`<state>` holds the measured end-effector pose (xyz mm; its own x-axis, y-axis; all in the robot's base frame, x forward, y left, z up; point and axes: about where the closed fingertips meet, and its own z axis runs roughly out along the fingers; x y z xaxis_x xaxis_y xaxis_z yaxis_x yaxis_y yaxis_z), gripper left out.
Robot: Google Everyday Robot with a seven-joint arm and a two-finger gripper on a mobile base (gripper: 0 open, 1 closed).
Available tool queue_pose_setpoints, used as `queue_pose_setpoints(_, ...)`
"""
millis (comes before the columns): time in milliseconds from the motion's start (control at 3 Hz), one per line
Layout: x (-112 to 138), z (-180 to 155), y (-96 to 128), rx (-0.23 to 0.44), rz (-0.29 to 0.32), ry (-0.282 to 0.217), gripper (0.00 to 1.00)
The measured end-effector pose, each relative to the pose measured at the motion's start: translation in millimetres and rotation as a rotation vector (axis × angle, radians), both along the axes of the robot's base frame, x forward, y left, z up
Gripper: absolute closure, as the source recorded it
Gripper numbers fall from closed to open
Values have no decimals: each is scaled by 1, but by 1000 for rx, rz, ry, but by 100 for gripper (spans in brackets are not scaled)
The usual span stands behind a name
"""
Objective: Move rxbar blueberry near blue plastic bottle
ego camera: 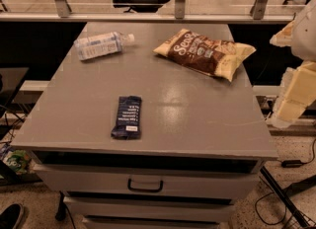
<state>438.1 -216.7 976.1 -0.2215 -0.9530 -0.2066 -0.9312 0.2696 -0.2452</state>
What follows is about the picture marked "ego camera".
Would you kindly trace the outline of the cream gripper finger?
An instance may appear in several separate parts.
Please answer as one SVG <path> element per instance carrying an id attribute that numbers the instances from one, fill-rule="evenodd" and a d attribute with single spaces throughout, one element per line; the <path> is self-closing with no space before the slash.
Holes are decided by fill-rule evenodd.
<path id="1" fill-rule="evenodd" d="M 272 125 L 276 128 L 288 128 L 315 101 L 316 62 L 303 61 L 296 69 L 287 68 L 273 107 Z"/>

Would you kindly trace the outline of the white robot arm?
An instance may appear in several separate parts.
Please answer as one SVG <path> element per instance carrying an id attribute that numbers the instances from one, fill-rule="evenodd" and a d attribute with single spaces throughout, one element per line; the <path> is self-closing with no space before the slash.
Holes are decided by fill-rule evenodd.
<path id="1" fill-rule="evenodd" d="M 270 39 L 270 44 L 289 46 L 291 53 L 302 60 L 297 68 L 286 68 L 273 107 L 272 125 L 288 128 L 316 101 L 316 0 L 310 0 Z"/>

